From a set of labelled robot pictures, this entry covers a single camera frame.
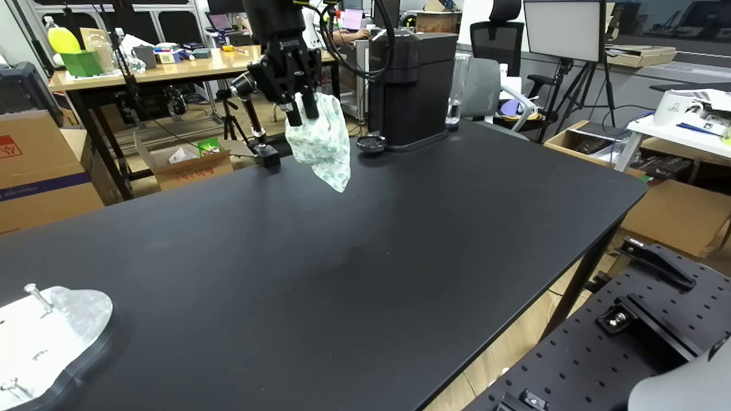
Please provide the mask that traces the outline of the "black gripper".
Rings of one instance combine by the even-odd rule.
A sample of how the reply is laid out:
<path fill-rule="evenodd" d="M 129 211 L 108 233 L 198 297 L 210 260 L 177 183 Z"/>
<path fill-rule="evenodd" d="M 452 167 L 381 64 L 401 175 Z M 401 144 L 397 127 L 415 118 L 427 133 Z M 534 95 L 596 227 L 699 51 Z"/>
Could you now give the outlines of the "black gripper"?
<path fill-rule="evenodd" d="M 315 88 L 321 87 L 321 51 L 310 50 L 301 37 L 273 38 L 261 56 L 249 66 L 249 74 L 270 102 L 279 102 L 289 125 L 301 125 L 301 112 L 293 98 L 301 91 L 306 118 L 317 118 Z"/>

